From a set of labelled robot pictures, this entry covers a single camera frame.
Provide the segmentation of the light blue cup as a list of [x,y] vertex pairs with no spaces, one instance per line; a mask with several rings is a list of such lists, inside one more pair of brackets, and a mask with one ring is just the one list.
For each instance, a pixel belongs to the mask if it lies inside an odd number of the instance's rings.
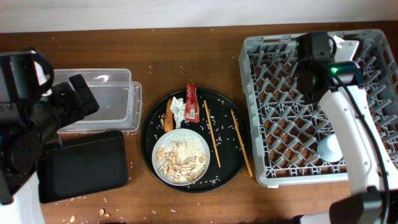
[[317,152],[326,162],[337,162],[343,157],[335,134],[321,140],[317,146]]

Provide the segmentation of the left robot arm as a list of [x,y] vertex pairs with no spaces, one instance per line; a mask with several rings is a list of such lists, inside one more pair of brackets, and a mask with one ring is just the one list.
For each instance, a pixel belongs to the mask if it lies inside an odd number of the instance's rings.
[[57,132],[97,112],[82,75],[54,84],[53,66],[35,48],[1,54],[1,220],[43,223],[37,162]]

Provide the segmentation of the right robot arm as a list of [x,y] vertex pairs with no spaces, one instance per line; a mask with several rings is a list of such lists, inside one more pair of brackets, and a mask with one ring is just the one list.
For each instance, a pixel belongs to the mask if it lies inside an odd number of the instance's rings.
[[296,39],[297,89],[319,104],[346,163],[351,196],[327,211],[294,217],[294,223],[397,223],[397,168],[371,116],[357,51],[327,32]]

